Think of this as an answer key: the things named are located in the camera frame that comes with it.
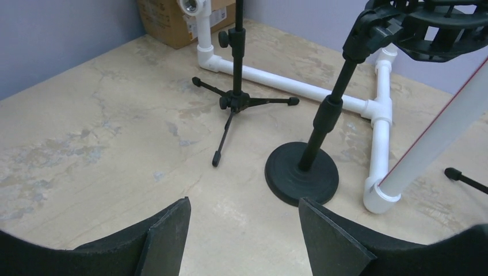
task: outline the red line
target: red line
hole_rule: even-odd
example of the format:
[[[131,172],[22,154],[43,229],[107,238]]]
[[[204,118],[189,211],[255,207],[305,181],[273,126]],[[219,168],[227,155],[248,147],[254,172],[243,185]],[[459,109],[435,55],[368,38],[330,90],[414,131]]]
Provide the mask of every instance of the red line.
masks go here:
[[[439,112],[439,114],[436,116],[436,118],[434,118],[434,120],[432,120],[432,122],[430,122],[429,126],[427,126],[427,128],[424,130],[424,132],[422,132],[422,134],[420,134],[420,136],[416,139],[416,141],[410,146],[410,148],[407,150],[407,152],[405,152],[405,154],[400,158],[400,160],[395,164],[395,166],[388,172],[388,174],[383,178],[383,180],[381,180],[381,182],[378,184],[378,187],[381,186],[381,184],[388,178],[388,176],[391,174],[391,172],[398,166],[398,164],[400,164],[403,160],[403,158],[405,158],[405,156],[411,151],[411,149],[415,146],[415,144],[420,140],[420,138],[429,130],[429,128],[434,124],[434,122],[439,118],[439,116],[441,116],[441,114],[446,110],[446,108],[451,104],[451,102],[459,95],[459,93],[466,87],[466,85],[468,84],[468,82],[471,81],[471,79],[473,78],[474,75],[476,75],[478,73],[478,71],[481,69],[481,67],[483,67],[483,65],[485,65],[485,63],[488,61],[488,57],[485,59],[485,61],[478,67],[478,69],[476,69],[476,71],[474,71],[474,73],[470,76],[470,78],[464,83],[463,87],[461,87],[461,89],[459,89],[457,91],[457,93],[449,100],[449,102],[444,106],[444,108],[442,108],[441,112]]]

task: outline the cardboard box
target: cardboard box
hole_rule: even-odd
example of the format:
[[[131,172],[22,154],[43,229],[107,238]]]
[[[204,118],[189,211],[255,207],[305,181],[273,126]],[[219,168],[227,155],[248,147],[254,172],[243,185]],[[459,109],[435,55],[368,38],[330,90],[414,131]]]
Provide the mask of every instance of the cardboard box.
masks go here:
[[[174,49],[197,40],[196,20],[182,11],[178,1],[137,0],[137,3],[142,23],[150,36]],[[212,33],[235,22],[235,0],[213,0],[212,10]]]

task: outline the box label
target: box label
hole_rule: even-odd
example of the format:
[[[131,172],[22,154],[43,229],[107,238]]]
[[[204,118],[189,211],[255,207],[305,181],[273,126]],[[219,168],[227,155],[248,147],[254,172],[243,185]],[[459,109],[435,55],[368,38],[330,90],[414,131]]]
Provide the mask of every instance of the box label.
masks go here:
[[[226,18],[227,7],[223,7],[220,10],[213,11],[210,15],[210,28],[224,21]],[[184,19],[186,21],[186,25],[188,26],[188,34],[190,35],[190,40],[196,39],[198,37],[196,19],[187,15],[184,15]]]

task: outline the beige floor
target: beige floor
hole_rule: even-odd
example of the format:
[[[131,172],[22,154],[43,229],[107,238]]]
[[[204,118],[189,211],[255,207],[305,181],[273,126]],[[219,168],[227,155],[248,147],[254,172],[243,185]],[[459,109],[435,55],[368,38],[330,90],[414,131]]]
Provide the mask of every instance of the beige floor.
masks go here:
[[[340,53],[252,21],[245,26],[245,64],[333,87]],[[216,53],[230,58],[229,49]],[[228,113],[216,95],[191,84],[195,75],[225,90],[232,86],[230,76],[198,68],[195,45],[175,51],[146,36],[1,101],[1,228],[34,243],[74,248],[188,196],[192,218],[181,275],[311,275],[298,210],[269,191],[263,168],[279,145],[308,139],[317,103],[238,115],[215,169],[211,158]],[[371,98],[375,83],[372,66],[363,64],[346,93]],[[243,89],[287,96],[249,82]],[[450,95],[394,75],[392,97],[393,165]],[[488,116],[381,216],[362,205],[371,134],[368,121],[345,113],[327,137],[322,148],[341,176],[328,208],[419,243],[488,222],[486,196],[443,175],[454,166],[488,179]]]

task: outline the gray wall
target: gray wall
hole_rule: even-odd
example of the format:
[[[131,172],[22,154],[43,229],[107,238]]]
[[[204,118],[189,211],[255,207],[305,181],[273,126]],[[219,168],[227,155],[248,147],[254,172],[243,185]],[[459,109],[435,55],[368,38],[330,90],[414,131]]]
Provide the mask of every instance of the gray wall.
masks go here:
[[[350,32],[367,0],[246,0],[245,17],[303,37],[336,51]],[[465,7],[463,12],[471,12]],[[415,62],[403,52],[393,71],[454,94],[488,56],[488,48],[447,63]],[[376,55],[367,62],[374,63]]]
[[[0,100],[143,34],[135,0],[0,0]]]

